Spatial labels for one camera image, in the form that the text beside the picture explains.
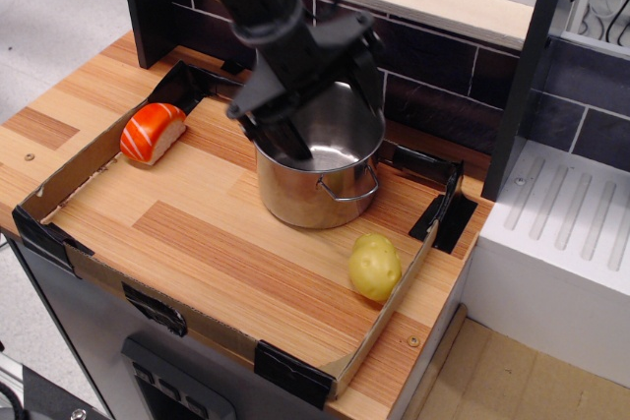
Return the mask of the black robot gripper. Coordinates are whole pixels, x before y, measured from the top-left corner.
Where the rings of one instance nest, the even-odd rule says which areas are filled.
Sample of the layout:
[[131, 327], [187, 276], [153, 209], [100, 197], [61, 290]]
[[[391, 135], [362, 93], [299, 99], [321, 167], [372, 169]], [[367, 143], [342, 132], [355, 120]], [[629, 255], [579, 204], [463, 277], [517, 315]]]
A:
[[252, 76], [227, 116], [270, 155], [307, 160], [310, 148], [291, 122], [308, 100], [347, 80], [371, 113], [384, 119], [382, 82], [374, 60], [382, 41], [367, 11], [313, 25], [300, 1], [226, 5], [237, 39], [256, 52]]

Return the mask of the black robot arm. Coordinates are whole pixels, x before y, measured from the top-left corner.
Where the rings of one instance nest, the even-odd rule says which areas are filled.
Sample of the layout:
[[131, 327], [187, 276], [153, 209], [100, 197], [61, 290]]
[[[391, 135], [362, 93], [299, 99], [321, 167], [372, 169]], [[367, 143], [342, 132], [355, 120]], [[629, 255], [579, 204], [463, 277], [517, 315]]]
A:
[[226, 111], [248, 139], [294, 159], [311, 152], [292, 123], [297, 112], [333, 83], [349, 81], [359, 102], [383, 114], [373, 51], [381, 44], [373, 16], [340, 16], [335, 5], [321, 16], [302, 0], [219, 0], [237, 39], [256, 52], [252, 75]]

